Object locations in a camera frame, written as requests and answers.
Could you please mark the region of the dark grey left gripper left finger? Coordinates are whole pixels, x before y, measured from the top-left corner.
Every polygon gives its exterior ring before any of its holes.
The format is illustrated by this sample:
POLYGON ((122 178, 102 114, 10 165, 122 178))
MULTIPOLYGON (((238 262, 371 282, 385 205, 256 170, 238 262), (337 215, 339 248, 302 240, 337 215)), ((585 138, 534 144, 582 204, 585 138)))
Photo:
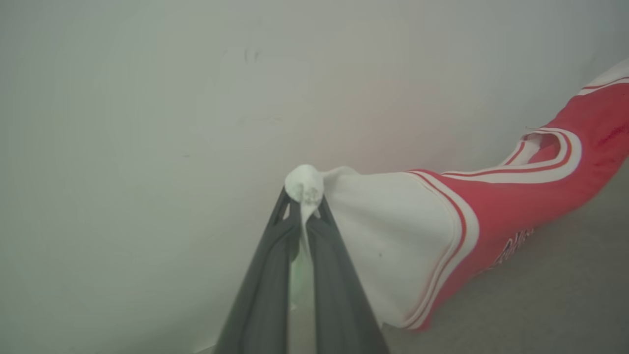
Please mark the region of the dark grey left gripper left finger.
POLYGON ((300 236, 300 206, 282 190, 213 354, 288 353, 290 273, 300 236))

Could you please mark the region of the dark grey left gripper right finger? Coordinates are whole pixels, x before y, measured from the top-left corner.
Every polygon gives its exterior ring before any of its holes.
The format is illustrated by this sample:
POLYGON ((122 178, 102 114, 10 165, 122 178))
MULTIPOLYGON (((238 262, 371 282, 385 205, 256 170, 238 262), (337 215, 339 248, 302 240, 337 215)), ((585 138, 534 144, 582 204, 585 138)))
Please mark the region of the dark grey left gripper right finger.
POLYGON ((326 199, 306 222, 317 354, 390 354, 326 199))

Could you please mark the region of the red and white sports jersey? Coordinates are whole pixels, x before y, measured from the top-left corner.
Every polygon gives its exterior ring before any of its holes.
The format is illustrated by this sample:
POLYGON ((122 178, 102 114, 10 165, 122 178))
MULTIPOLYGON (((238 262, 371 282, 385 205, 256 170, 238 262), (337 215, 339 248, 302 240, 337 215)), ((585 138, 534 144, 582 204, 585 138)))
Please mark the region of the red and white sports jersey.
POLYGON ((497 166, 362 175, 304 164, 287 194, 313 215, 326 199, 380 324, 427 327, 474 276, 536 227, 595 197, 629 157, 629 58, 584 86, 497 166))

